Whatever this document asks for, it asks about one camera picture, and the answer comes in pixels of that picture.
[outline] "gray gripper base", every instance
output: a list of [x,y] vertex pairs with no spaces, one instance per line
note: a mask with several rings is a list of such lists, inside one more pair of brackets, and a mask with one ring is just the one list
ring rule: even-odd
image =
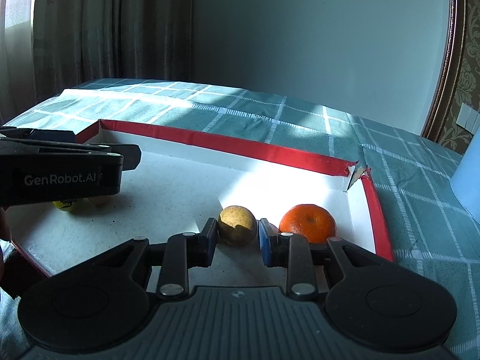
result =
[[318,307],[287,298],[279,287],[198,287],[168,302],[134,338],[92,354],[34,346],[22,360],[454,360],[444,347],[379,353],[333,330]]

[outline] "plaid tablecloth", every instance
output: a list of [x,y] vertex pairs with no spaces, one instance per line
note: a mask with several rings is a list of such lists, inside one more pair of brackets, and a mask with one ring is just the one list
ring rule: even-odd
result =
[[368,165],[397,262],[450,291],[458,317],[446,345],[461,359],[480,357],[480,226],[450,189],[459,154],[406,131],[295,98],[157,80],[91,81],[8,125],[77,133],[98,119],[188,128]]

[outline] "white wall switch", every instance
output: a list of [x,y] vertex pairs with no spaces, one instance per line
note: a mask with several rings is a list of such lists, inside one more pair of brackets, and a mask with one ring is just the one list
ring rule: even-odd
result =
[[468,117],[468,119],[466,120],[466,123],[465,123],[465,130],[467,130],[469,132],[472,132],[473,125],[477,121],[478,115],[479,115],[478,112],[475,111],[472,108],[471,111],[470,111],[470,115],[469,115],[469,117]]
[[473,125],[473,128],[472,128],[472,134],[475,135],[477,130],[479,129],[480,127],[480,115],[477,116],[477,120],[475,121],[475,124]]
[[473,110],[473,108],[469,107],[465,103],[462,103],[462,106],[460,107],[460,112],[458,113],[457,116],[457,125],[462,126],[465,128],[465,125],[467,124],[467,120],[470,116],[470,111]]

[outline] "light blue container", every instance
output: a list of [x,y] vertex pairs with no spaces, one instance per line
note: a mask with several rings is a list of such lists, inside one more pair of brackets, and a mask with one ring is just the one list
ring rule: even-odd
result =
[[462,206],[480,223],[480,130],[473,136],[450,186]]

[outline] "wooden frame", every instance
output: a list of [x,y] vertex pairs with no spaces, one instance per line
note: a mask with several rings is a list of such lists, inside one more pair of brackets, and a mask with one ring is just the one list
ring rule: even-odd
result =
[[450,20],[447,44],[443,57],[443,68],[422,130],[422,137],[438,142],[460,75],[465,30],[467,22],[467,0],[450,0]]

